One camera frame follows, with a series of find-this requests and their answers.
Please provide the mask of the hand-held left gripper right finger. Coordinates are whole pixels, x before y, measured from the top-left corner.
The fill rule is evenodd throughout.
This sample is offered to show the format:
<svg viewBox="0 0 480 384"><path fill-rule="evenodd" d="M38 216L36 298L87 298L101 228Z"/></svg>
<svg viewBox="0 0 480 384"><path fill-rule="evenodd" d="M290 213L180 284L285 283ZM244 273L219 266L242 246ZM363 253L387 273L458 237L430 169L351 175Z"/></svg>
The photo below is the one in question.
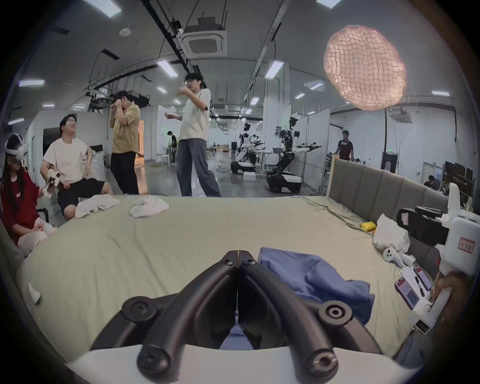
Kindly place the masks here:
<svg viewBox="0 0 480 384"><path fill-rule="evenodd" d="M334 348L382 355L353 308L341 300L303 298L239 251L239 326L255 350L288 347L299 382L328 382L339 372Z"/></svg>

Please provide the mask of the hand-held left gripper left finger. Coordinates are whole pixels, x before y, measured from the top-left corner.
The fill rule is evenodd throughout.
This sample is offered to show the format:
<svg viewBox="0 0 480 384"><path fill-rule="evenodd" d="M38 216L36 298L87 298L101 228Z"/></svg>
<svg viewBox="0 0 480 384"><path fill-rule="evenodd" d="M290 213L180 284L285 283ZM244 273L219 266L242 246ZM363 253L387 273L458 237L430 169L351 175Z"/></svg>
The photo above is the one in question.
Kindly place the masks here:
<svg viewBox="0 0 480 384"><path fill-rule="evenodd" d="M219 349L235 324L239 251L228 251L180 292L130 297L90 351L140 345L135 367L147 380L178 376L186 344Z"/></svg>

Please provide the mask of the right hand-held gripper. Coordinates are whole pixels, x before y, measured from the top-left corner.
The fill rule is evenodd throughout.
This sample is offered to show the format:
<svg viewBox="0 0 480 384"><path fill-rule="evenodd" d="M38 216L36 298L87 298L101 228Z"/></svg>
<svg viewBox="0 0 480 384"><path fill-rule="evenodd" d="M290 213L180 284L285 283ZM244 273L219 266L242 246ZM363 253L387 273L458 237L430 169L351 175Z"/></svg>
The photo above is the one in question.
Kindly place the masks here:
<svg viewBox="0 0 480 384"><path fill-rule="evenodd" d="M477 273L480 254L479 215L461 208L460 190L450 183L447 213L417 206L402 208L397 213L397 225L417 241L439 251L439 272L447 277L462 273L471 278ZM439 291L433 301L420 297L412 308L409 321L424 335L435 326L450 300L453 288Z"/></svg>

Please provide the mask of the person's right hand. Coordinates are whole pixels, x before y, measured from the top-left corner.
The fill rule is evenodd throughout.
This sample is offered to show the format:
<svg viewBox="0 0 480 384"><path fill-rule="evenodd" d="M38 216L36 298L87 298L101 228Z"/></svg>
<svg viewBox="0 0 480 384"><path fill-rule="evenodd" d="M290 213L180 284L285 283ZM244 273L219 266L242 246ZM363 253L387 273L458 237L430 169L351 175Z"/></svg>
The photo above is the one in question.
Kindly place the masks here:
<svg viewBox="0 0 480 384"><path fill-rule="evenodd" d="M437 273L434 286L431 290L431 296L435 300L442 290L451 290L450 301L454 304L465 302L471 291L471 279L462 272L451 272L444 275L440 271Z"/></svg>

